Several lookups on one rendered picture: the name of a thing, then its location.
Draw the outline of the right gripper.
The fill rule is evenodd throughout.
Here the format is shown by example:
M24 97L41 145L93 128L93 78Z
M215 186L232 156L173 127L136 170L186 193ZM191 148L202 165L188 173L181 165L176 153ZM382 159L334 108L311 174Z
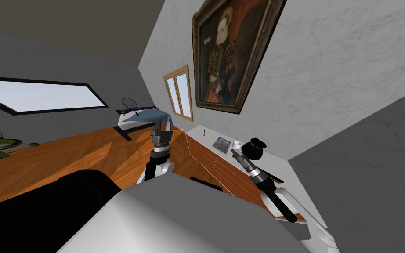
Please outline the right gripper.
M234 158L237 160L238 163L245 169L245 170L251 170L251 161L241 153L241 151L237 148L232 148L230 149L232 152Z

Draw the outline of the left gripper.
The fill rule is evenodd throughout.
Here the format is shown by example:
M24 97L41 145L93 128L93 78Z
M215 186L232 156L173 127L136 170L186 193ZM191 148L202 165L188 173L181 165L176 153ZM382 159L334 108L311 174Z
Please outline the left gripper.
M162 131L162 123L159 119L156 122L155 131L150 131L150 136L152 137L152 143L154 143L155 148L161 148L169 146L171 141L173 131Z

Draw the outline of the black round vase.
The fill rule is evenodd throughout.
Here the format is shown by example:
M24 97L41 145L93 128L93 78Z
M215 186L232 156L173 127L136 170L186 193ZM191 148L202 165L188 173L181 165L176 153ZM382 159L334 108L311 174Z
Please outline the black round vase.
M241 147L241 152L250 160L260 160L263 155L263 149L267 145L258 138L252 138Z

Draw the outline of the bed with blue cover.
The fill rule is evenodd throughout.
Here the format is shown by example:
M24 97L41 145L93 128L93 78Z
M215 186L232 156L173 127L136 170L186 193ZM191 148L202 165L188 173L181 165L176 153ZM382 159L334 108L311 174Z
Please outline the bed with blue cover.
M132 141L132 138L128 135L129 133L154 126L158 121L166 124L166 130L171 130L173 125L171 116L157 107L138 107L137 103L131 98L123 98L122 104L125 108L116 110L119 113L119 121L113 129L125 140Z

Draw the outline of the blue and red book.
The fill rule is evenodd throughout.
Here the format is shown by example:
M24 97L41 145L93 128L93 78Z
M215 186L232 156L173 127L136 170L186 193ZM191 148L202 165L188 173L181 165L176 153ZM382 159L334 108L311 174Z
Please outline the blue and red book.
M217 140L214 142L214 144L212 145L215 149L217 149L218 151L227 154L230 146L231 146L231 142L219 137L217 138Z

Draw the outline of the wooden dresser with white top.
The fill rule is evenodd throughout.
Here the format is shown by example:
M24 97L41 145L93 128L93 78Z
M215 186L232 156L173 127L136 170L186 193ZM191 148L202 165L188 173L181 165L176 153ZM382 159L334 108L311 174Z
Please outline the wooden dresser with white top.
M191 129L186 135L190 155L213 175L230 194L265 208L260 197L261 192L249 179L246 171L233 158L232 152L224 154L212 146L219 137L231 143L234 141L233 138L201 125ZM320 223L326 225L288 161L263 152L261 159L253 163L283 180L284 183L276 186L289 191Z

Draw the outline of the wooden framed window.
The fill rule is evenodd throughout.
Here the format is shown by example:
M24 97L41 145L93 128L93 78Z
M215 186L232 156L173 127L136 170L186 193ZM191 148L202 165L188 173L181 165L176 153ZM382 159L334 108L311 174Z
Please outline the wooden framed window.
M163 80L173 114L192 122L192 96L188 66L184 65L179 69L164 75Z

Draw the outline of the black flat bar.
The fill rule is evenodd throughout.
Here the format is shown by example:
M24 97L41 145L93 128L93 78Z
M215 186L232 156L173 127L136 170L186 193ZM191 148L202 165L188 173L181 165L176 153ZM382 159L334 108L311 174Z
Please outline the black flat bar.
M272 175L272 174L266 172L265 170L262 170L262 172L264 172L264 173L266 174L266 176L268 176L270 179L272 179L275 183L277 183L277 184L282 184L282 183L284 183L283 180L281 180L281 179L277 178L276 176L274 176L274 175Z

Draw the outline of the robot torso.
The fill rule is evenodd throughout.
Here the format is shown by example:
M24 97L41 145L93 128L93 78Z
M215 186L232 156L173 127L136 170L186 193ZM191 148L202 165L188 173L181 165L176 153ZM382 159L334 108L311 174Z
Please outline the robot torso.
M310 253L261 207L167 173L123 189L57 253Z

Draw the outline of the framed portrait painting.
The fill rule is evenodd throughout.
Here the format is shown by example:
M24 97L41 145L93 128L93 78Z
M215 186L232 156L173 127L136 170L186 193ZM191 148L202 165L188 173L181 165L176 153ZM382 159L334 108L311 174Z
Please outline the framed portrait painting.
M195 104L240 114L287 0L204 0L192 18Z

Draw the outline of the black framed window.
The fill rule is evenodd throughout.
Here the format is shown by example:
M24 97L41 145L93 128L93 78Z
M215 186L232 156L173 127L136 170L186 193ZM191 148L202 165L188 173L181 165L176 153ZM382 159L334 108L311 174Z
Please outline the black framed window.
M0 110L12 116L107 107L88 84L0 77Z

